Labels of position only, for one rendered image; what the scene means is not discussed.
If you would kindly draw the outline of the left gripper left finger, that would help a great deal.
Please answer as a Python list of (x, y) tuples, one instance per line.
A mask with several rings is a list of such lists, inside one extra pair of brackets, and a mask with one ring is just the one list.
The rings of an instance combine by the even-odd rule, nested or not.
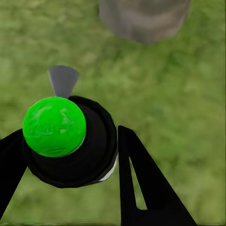
[(22, 150), (23, 129), (0, 140), (0, 219), (28, 167)]

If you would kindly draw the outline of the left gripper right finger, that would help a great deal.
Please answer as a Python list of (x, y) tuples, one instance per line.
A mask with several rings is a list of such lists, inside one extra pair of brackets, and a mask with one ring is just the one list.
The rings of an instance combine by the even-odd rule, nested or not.
[[(136, 133), (118, 126), (121, 226), (197, 226)], [(129, 158), (147, 210), (136, 207)]]

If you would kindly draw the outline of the pesticide atomizer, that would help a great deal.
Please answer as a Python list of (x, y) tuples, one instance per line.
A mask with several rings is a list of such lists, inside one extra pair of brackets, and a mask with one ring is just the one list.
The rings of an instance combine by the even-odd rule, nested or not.
[(48, 70), (54, 97), (30, 107), (23, 121), (24, 162), (41, 181), (57, 188), (103, 182), (117, 164), (118, 137), (99, 103), (70, 96), (80, 79), (68, 66)]

